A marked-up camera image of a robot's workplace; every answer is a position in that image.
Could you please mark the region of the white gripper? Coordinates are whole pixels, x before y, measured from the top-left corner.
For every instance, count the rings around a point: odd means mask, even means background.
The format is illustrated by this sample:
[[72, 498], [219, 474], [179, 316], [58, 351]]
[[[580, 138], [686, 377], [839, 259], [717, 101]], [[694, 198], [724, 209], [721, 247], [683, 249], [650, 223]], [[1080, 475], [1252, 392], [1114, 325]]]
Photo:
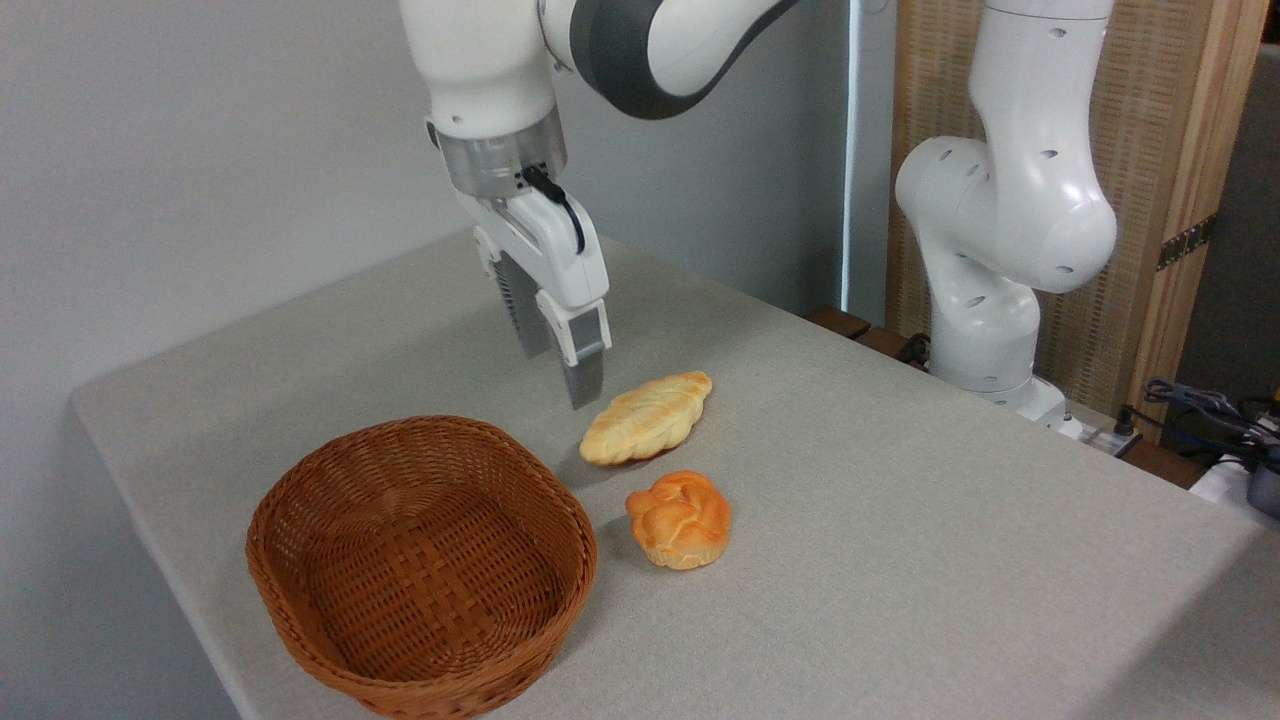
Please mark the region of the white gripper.
[[484, 272], [500, 291], [525, 355], [550, 348], [548, 327], [571, 406], [595, 402], [612, 347], [603, 300], [609, 279], [589, 214], [557, 182], [567, 163], [561, 122], [539, 120], [490, 138], [426, 128], [461, 206], [479, 224], [474, 238]]

